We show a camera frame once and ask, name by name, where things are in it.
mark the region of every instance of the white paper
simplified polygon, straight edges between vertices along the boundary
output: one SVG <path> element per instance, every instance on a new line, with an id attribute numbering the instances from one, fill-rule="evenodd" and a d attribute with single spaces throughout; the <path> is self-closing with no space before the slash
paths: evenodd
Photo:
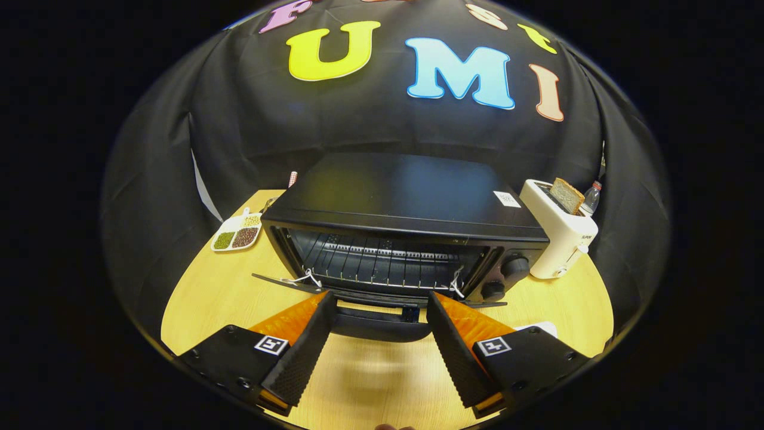
<path id="1" fill-rule="evenodd" d="M 534 325 L 537 326 L 538 328 L 544 330 L 545 332 L 551 334 L 555 338 L 557 338 L 557 326 L 555 326 L 550 321 L 543 321 L 543 322 L 540 322 L 540 323 L 528 324 L 528 325 L 523 325 L 522 327 L 513 327 L 513 328 L 515 330 L 517 330 L 517 331 L 521 331 L 523 328 L 533 327 Z"/>
<path id="2" fill-rule="evenodd" d="M 520 204 L 517 203 L 517 200 L 515 200 L 515 197 L 512 197 L 512 194 L 504 193 L 502 191 L 494 191 L 494 194 L 496 194 L 496 197 L 499 197 L 499 201 L 504 206 L 520 207 Z"/>

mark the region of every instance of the white string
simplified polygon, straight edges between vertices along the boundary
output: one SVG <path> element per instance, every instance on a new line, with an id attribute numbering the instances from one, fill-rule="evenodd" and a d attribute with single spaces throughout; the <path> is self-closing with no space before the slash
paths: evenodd
<path id="1" fill-rule="evenodd" d="M 322 287 L 322 286 L 321 286 L 321 281 L 319 281 L 318 279 L 316 279 L 316 278 L 314 278 L 314 277 L 313 277 L 313 272 L 311 272 L 311 271 L 310 271 L 310 269 L 307 269 L 307 270 L 305 271 L 305 276 L 303 276 L 302 278 L 297 278 L 297 279 L 286 279 L 286 278 L 282 278 L 282 279 L 281 279 L 281 281 L 282 281 L 282 282 L 292 282 L 292 283 L 295 283 L 295 282 L 297 282 L 297 281 L 302 281 L 303 279 L 308 279 L 308 278 L 311 278 L 311 279 L 313 280 L 313 282 L 315 282 L 315 283 L 316 283 L 316 285 L 318 285 L 318 287 L 319 287 L 319 288 L 321 288 L 321 287 Z"/>
<path id="2" fill-rule="evenodd" d="M 454 272 L 454 280 L 451 281 L 451 285 L 450 285 L 451 286 L 451 288 L 450 288 L 451 291 L 456 292 L 456 294 L 458 294 L 459 297 L 461 297 L 461 298 L 464 298 L 465 296 L 459 291 L 458 280 L 459 280 L 459 273 L 461 273 L 461 270 L 464 267 L 465 267 L 465 265 L 461 265 L 461 267 L 456 272 Z"/>

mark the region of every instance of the white toaster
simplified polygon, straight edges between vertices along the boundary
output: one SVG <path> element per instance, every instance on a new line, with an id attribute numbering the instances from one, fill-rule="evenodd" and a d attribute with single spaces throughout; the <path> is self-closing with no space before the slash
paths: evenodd
<path id="1" fill-rule="evenodd" d="M 530 268 L 530 274 L 540 279 L 563 276 L 589 252 L 598 231 L 597 224 L 583 211 L 575 215 L 565 211 L 549 193 L 551 188 L 548 182 L 529 179 L 520 192 L 520 199 L 549 237 L 549 246 Z"/>

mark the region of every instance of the plastic bottle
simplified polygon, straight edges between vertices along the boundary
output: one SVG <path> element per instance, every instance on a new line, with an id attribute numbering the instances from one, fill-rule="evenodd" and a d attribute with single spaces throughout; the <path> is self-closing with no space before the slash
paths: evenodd
<path id="1" fill-rule="evenodd" d="M 591 217 L 594 215 L 594 211 L 597 210 L 597 204 L 600 203 L 600 191 L 602 190 L 602 184 L 595 181 L 591 188 L 584 194 L 584 203 L 581 204 L 581 212 Z"/>

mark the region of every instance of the letter u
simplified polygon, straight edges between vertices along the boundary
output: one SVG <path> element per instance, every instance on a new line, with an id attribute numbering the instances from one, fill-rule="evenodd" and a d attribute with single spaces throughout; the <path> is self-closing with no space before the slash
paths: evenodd
<path id="1" fill-rule="evenodd" d="M 326 28 L 307 31 L 291 37 L 289 72 L 299 80 L 326 80 L 347 76 L 368 63 L 371 58 L 371 32 L 380 27 L 377 21 L 351 22 L 340 27 L 349 33 L 348 55 L 331 63 L 319 59 L 322 37 L 329 34 Z"/>

